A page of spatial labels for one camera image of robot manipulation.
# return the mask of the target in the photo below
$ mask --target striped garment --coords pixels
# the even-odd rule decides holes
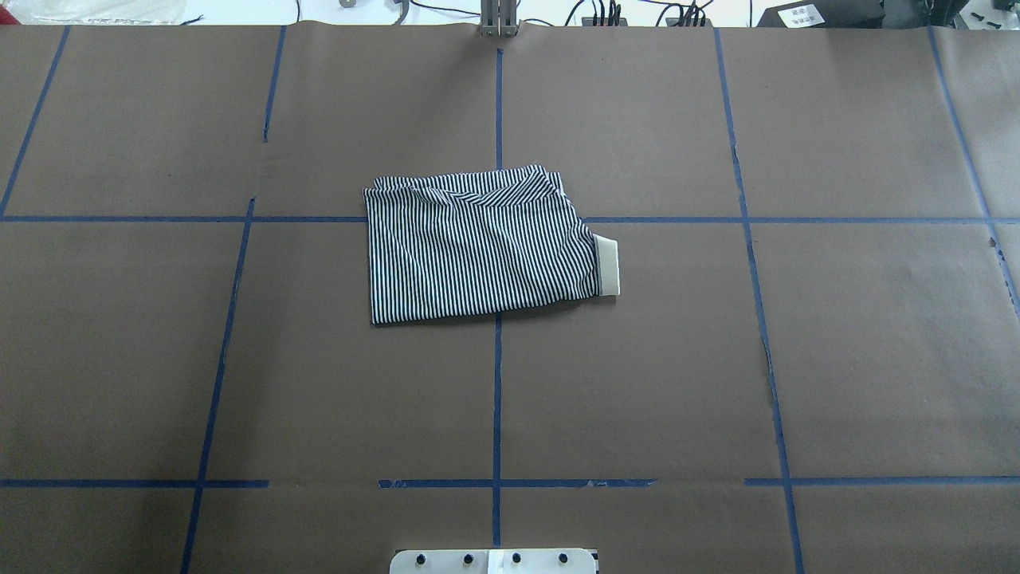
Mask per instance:
[[[619,295],[616,242],[541,165],[379,177],[365,203],[374,325]]]

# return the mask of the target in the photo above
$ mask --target red object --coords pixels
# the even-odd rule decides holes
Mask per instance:
[[[21,22],[17,21],[17,18],[10,15],[10,12],[7,11],[7,8],[0,6],[0,24],[5,24],[5,23],[21,23]]]

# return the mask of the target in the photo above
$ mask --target striped fabric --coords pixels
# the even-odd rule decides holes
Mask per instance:
[[[599,242],[609,240],[589,230],[559,173],[541,165],[379,177],[365,190],[365,203],[375,325],[539,307],[605,291]]]

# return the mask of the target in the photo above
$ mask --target folded cloth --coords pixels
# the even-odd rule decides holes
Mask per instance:
[[[526,165],[374,184],[372,324],[619,295],[616,242],[581,221],[559,173]]]

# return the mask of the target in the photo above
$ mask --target white metal plate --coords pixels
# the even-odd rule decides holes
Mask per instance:
[[[470,555],[470,564],[464,557]],[[519,562],[514,562],[518,555]],[[566,562],[561,562],[565,555]],[[418,564],[418,557],[424,562]],[[402,551],[390,574],[598,574],[599,561],[583,549]]]

